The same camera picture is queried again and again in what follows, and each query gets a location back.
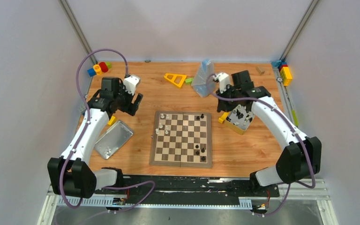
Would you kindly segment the yellow tin with chess pieces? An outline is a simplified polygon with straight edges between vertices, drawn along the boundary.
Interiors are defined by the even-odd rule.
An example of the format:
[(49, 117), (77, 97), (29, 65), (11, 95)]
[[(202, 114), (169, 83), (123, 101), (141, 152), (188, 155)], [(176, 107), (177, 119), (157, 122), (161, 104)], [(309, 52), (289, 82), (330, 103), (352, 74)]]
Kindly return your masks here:
[(252, 111), (247, 111), (245, 106), (238, 105), (228, 113), (224, 125), (239, 135), (244, 135), (255, 118)]

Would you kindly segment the wooden chess board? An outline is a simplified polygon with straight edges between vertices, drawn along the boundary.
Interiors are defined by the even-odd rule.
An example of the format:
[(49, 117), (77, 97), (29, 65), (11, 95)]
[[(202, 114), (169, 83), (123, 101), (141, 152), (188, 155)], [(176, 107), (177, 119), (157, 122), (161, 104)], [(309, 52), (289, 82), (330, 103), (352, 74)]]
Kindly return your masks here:
[(150, 165), (211, 168), (211, 124), (209, 112), (157, 111)]

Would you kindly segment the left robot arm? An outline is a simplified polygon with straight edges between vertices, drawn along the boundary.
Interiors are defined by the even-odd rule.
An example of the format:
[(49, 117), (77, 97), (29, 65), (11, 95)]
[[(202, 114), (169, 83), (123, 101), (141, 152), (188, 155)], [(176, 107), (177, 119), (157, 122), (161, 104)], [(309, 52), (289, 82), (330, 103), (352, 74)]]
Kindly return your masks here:
[(60, 157), (48, 161), (53, 192), (57, 195), (90, 198), (95, 190), (107, 187), (112, 193), (124, 190), (121, 169), (103, 167), (99, 171), (89, 168), (91, 153), (113, 114), (120, 110), (134, 116), (143, 98), (136, 93), (141, 79), (136, 75), (103, 77), (101, 88), (87, 102), (83, 121), (69, 146)]

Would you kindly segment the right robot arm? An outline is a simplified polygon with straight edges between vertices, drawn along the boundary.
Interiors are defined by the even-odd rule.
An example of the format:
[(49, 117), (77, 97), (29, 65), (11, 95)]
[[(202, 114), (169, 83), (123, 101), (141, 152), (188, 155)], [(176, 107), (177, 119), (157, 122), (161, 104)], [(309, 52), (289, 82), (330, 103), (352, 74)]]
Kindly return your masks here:
[(219, 84), (218, 90), (209, 88), (218, 99), (218, 112), (230, 112), (238, 106), (244, 108), (265, 124), (282, 148), (274, 166), (250, 174), (250, 192), (259, 196), (270, 185), (301, 183), (304, 178), (311, 178), (309, 188), (314, 188), (315, 175), (321, 170), (322, 143), (319, 138), (300, 131), (278, 108), (265, 87), (254, 86), (247, 70), (232, 75), (211, 74), (209, 79)]

